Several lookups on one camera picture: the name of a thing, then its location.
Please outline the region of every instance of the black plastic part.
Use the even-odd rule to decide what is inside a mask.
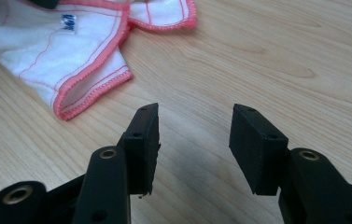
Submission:
[[[130,194],[145,195],[152,192],[161,147],[158,108],[158,104],[139,108],[118,144],[124,148],[127,157]]]
[[[276,195],[289,140],[256,109],[234,105],[230,148],[258,195]]]
[[[73,223],[130,223],[126,158],[121,147],[93,152]]]
[[[29,1],[36,4],[39,7],[44,7],[47,9],[54,9],[59,4],[59,0],[29,0]]]
[[[45,223],[71,223],[77,206],[77,198],[85,175],[79,176],[47,193],[45,200]]]
[[[45,197],[45,186],[36,181],[24,181],[0,191],[0,224],[39,223]]]
[[[352,186],[325,156],[295,148],[288,171],[306,211],[305,223],[352,223]]]

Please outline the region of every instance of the white fabric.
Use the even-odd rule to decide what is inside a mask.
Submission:
[[[191,0],[64,0],[47,10],[0,0],[0,64],[34,88],[59,119],[71,119],[132,78],[118,48],[130,23],[151,30],[193,26],[189,6]]]

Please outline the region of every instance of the wooden table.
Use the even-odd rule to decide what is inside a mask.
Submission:
[[[67,122],[0,65],[0,190],[22,180],[53,189],[85,173],[92,152],[156,102],[162,148],[152,195],[132,197],[133,223],[282,223],[277,198],[251,194],[228,148],[235,103],[352,184],[352,1],[196,5],[196,29],[132,30],[121,51],[134,79]]]

